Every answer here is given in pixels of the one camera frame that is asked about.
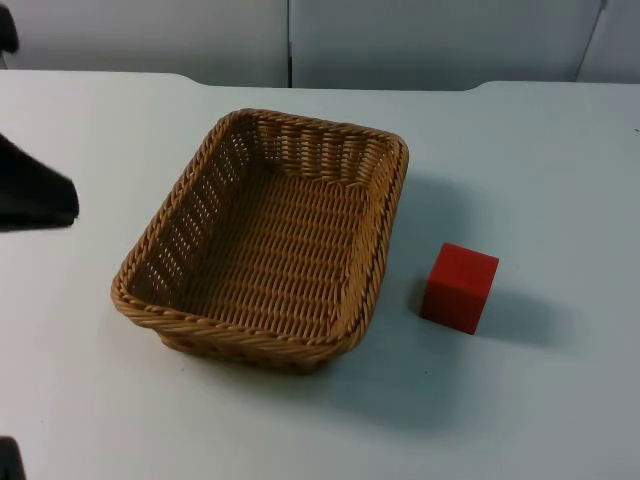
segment white table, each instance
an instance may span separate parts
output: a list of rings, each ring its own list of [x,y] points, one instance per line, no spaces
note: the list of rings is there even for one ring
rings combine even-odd
[[[0,92],[0,131],[81,206],[70,229],[0,235],[0,434],[30,479],[640,478],[640,86],[8,71]],[[317,376],[174,352],[109,299],[205,132],[245,106],[411,151],[371,328]],[[475,336],[414,312],[443,241],[501,259]]]

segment white wall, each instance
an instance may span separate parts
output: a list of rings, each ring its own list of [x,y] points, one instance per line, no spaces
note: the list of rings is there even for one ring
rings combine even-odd
[[[10,68],[174,72],[286,86],[287,0],[4,0],[21,40]]]
[[[578,80],[640,83],[640,0],[608,0]]]
[[[291,0],[293,85],[574,80],[599,8],[600,0]]]

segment black object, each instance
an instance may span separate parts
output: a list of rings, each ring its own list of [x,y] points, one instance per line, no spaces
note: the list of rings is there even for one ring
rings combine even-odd
[[[0,230],[66,227],[79,210],[71,180],[0,134]]]
[[[11,437],[0,437],[0,480],[26,480],[20,449]]]
[[[18,32],[11,12],[5,5],[0,5],[0,57],[3,51],[16,53],[19,46]]]

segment red cube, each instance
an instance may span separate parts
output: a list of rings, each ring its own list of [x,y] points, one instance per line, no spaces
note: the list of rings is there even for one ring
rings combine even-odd
[[[445,243],[427,280],[420,316],[473,335],[498,259]]]

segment basket rim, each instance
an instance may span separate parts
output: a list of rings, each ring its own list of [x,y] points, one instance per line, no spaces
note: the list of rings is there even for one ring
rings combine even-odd
[[[364,311],[366,309],[364,299],[371,293],[377,296],[381,286],[381,282],[372,281],[371,275],[367,276],[366,285],[362,289],[363,307],[358,310],[357,318],[348,324],[350,328],[345,328],[339,335],[329,334],[317,337],[279,334],[273,330],[243,327],[223,320],[216,320],[167,306],[151,304],[131,294],[128,290],[128,284],[135,275],[139,264],[149,254],[153,245],[155,245],[158,238],[157,233],[161,231],[168,219],[171,218],[172,214],[186,198],[202,171],[209,157],[209,153],[218,147],[222,137],[236,120],[246,118],[247,116],[256,119],[263,118],[270,121],[286,120],[288,123],[293,122],[295,125],[305,126],[323,132],[352,133],[358,136],[374,137],[388,146],[389,158],[396,163],[396,168],[394,169],[395,176],[388,184],[389,192],[391,192],[393,187],[399,188],[400,190],[402,189],[408,165],[409,152],[404,140],[394,133],[351,123],[334,122],[265,109],[244,108],[230,112],[218,120],[216,125],[204,137],[195,155],[167,195],[158,212],[154,215],[143,234],[125,257],[111,284],[112,301],[116,309],[129,317],[131,321],[139,326],[156,330],[161,334],[184,335],[187,337],[193,335],[226,337],[233,334],[234,343],[250,343],[254,347],[263,349],[265,347],[268,348],[269,345],[273,346],[274,344],[280,345],[283,343],[329,348],[331,350],[343,344],[351,343],[350,346],[353,348],[364,335],[373,316],[372,309],[368,315],[366,314],[367,312]],[[395,198],[389,198],[394,197],[392,195],[386,195],[386,197],[387,200],[393,202],[393,205],[391,205],[389,209],[390,214],[388,215],[390,220],[393,221],[399,200],[399,193]],[[373,265],[373,260],[378,255],[385,255],[389,249],[390,230],[389,228],[386,236],[384,234],[385,232],[380,232],[374,240],[375,248],[370,265]]]

